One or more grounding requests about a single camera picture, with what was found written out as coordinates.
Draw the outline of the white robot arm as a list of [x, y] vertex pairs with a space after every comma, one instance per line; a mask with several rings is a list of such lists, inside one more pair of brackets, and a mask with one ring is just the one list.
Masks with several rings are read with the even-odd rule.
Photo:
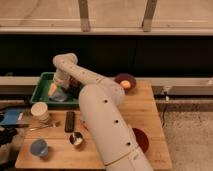
[[58, 86], [68, 89], [70, 78], [84, 85], [78, 97], [80, 112], [106, 171], [154, 171], [118, 109], [124, 89], [112, 79], [80, 67], [74, 53], [56, 55], [53, 64], [53, 81]]

